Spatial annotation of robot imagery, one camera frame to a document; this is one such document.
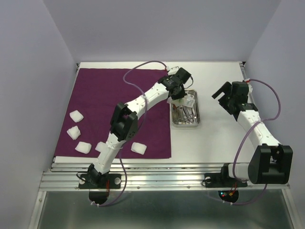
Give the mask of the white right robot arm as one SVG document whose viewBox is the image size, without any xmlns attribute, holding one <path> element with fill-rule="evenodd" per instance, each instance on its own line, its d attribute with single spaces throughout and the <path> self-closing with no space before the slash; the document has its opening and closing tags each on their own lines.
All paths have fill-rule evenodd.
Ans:
<svg viewBox="0 0 305 229">
<path fill-rule="evenodd" d="M 256 105 L 248 101 L 252 90 L 250 82 L 250 79 L 226 82 L 212 95 L 245 130 L 241 143 L 249 139 L 255 149 L 250 162 L 238 163 L 243 147 L 240 145 L 234 161 L 222 167 L 219 180 L 224 186 L 230 186 L 236 180 L 253 184 L 286 184 L 290 176 L 293 150 L 271 134 Z"/>
</svg>

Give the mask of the steel forceps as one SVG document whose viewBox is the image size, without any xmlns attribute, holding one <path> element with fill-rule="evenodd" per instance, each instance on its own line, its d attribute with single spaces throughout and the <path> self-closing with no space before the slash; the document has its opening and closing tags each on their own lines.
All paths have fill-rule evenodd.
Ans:
<svg viewBox="0 0 305 229">
<path fill-rule="evenodd" d="M 173 108 L 173 122 L 177 125 L 182 122 L 181 113 L 177 107 Z"/>
<path fill-rule="evenodd" d="M 194 108 L 191 108 L 191 120 L 192 120 L 192 123 L 193 123 L 193 124 L 196 123 L 197 116 L 196 116 L 196 113 L 195 113 L 195 109 L 194 109 Z"/>
</svg>

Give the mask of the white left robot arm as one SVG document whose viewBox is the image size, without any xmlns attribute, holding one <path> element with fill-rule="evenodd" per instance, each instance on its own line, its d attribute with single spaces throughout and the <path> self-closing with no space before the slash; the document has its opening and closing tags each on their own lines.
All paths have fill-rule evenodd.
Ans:
<svg viewBox="0 0 305 229">
<path fill-rule="evenodd" d="M 111 164 L 123 145 L 138 133 L 138 121 L 146 112 L 161 101 L 182 99 L 186 96 L 184 84 L 192 78 L 184 68 L 169 70 L 168 75 L 160 78 L 148 91 L 141 92 L 138 98 L 118 103 L 114 109 L 110 132 L 105 143 L 98 144 L 100 154 L 87 171 L 89 182 L 96 188 L 107 183 Z"/>
</svg>

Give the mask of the curved forceps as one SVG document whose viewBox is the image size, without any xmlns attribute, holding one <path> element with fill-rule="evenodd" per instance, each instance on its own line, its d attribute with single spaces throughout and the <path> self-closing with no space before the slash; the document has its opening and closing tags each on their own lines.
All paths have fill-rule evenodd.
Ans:
<svg viewBox="0 0 305 229">
<path fill-rule="evenodd" d="M 181 112 L 182 124 L 184 124 L 184 125 L 190 124 L 191 118 L 190 118 L 190 115 L 189 115 L 187 109 L 184 106 L 182 106 L 182 107 L 180 107 L 180 112 Z"/>
</svg>

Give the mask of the green gauze bag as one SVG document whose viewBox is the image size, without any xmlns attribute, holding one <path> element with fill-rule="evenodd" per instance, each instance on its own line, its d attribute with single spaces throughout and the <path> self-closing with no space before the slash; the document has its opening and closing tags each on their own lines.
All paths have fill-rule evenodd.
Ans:
<svg viewBox="0 0 305 229">
<path fill-rule="evenodd" d="M 183 98 L 173 100 L 171 97 L 167 99 L 168 104 L 172 104 L 176 107 L 179 106 L 186 106 L 186 107 L 193 107 L 195 104 L 195 97 L 193 95 L 187 94 Z"/>
</svg>

